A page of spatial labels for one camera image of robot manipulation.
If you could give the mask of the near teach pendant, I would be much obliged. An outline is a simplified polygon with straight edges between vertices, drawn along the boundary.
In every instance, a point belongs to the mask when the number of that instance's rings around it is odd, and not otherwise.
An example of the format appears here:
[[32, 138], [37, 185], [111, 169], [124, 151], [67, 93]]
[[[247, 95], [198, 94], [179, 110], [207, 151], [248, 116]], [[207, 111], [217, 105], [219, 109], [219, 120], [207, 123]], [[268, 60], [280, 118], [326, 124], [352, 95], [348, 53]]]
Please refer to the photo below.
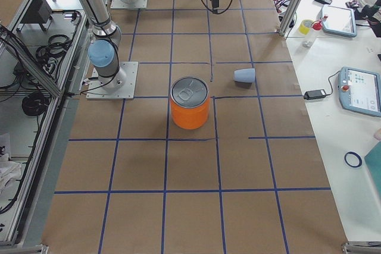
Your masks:
[[338, 76], [339, 102], [345, 110], [380, 117], [380, 75], [342, 67]]

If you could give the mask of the teal board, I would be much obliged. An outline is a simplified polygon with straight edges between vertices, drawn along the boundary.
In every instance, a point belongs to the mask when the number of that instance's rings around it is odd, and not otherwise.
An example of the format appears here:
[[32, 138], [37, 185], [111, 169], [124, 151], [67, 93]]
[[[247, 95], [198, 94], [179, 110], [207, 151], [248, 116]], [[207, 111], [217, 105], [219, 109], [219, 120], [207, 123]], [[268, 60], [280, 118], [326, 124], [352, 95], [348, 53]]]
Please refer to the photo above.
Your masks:
[[366, 166], [370, 172], [371, 178], [373, 180], [373, 183], [375, 185], [375, 188], [377, 190], [378, 195], [380, 196], [380, 190], [381, 190], [381, 145], [380, 142], [378, 142], [365, 156], [365, 162]]

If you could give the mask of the yellow tape roll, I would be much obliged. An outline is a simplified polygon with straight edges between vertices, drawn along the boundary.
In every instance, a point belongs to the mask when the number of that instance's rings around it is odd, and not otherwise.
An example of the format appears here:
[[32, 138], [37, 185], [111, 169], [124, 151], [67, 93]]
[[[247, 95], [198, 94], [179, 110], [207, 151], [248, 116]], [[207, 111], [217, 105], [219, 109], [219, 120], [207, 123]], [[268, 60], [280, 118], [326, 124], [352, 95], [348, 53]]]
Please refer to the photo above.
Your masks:
[[311, 29], [311, 26], [313, 24], [313, 20], [309, 20], [309, 19], [306, 19], [306, 20], [302, 20], [301, 21], [301, 24], [299, 25], [298, 27], [298, 31], [303, 34], [303, 35], [307, 35], [308, 32], [310, 31]]

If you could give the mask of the far teach pendant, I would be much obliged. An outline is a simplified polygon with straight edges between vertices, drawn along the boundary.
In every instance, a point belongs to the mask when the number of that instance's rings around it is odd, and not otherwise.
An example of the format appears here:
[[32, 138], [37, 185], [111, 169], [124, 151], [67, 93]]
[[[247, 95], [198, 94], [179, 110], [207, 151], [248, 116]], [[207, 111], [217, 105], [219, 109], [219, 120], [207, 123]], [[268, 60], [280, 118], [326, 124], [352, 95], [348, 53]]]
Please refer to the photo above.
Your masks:
[[354, 11], [350, 8], [323, 5], [320, 10], [320, 17], [327, 18], [323, 22], [323, 31], [328, 34], [356, 37], [357, 28]]

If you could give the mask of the teach pendant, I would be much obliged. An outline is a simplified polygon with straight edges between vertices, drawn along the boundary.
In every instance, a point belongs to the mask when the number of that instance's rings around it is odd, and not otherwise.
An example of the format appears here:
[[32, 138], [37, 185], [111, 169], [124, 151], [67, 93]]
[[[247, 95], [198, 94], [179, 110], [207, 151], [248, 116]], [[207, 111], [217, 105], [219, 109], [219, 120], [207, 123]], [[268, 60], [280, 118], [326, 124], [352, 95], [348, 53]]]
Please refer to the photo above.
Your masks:
[[328, 34], [356, 37], [357, 28], [354, 11], [350, 8], [323, 5], [320, 10], [320, 17], [327, 18], [323, 22], [323, 31]]
[[380, 117], [380, 75], [342, 67], [338, 76], [339, 102], [345, 110]]

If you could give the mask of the black power adapter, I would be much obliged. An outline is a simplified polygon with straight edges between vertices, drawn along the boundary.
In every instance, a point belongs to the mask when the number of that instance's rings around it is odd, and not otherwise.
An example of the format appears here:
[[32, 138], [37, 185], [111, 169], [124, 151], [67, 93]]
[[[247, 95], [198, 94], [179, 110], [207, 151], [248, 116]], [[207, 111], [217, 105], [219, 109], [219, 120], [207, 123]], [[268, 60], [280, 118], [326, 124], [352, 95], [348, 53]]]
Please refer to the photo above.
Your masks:
[[308, 90], [304, 93], [303, 98], [305, 100], [323, 99], [327, 96], [324, 89]]

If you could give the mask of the light blue cup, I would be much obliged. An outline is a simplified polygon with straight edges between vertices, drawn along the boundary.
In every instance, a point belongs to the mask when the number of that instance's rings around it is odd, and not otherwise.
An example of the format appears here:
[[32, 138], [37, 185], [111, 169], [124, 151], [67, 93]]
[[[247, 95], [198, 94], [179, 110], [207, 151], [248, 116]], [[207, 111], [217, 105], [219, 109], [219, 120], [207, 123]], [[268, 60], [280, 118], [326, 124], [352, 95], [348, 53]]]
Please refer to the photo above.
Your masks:
[[254, 68], [244, 68], [234, 71], [233, 79], [240, 83], [254, 83], [255, 82], [255, 69]]

